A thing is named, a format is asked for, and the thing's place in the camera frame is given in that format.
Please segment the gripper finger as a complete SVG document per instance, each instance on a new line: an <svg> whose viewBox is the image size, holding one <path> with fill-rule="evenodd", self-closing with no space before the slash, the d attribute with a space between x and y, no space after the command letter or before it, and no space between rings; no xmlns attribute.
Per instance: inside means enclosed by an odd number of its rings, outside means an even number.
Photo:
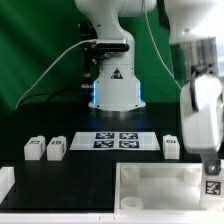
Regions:
<svg viewBox="0 0 224 224"><path fill-rule="evenodd" d="M207 175L217 176L221 172L221 160L217 153L207 153L201 156L204 171Z"/></svg>

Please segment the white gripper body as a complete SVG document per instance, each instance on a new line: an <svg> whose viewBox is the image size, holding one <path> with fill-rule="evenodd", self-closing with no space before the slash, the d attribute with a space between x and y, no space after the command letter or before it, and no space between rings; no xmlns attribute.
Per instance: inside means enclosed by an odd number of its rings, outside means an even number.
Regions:
<svg viewBox="0 0 224 224"><path fill-rule="evenodd" d="M199 112L192 109L190 84L180 95L183 143L192 154L217 153L224 136L224 95L221 81L213 76L211 94Z"/></svg>

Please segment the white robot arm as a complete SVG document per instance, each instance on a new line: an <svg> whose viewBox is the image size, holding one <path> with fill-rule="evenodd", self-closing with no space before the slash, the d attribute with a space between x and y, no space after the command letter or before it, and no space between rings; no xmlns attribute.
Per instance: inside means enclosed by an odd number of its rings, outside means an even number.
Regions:
<svg viewBox="0 0 224 224"><path fill-rule="evenodd" d="M160 24L169 30L171 60L180 93L183 142L201 156L208 175L221 173L218 151L224 137L224 0L74 0L92 23L102 54L89 106L104 113L126 113L145 106L134 74L133 36L121 17L161 8Z"/></svg>

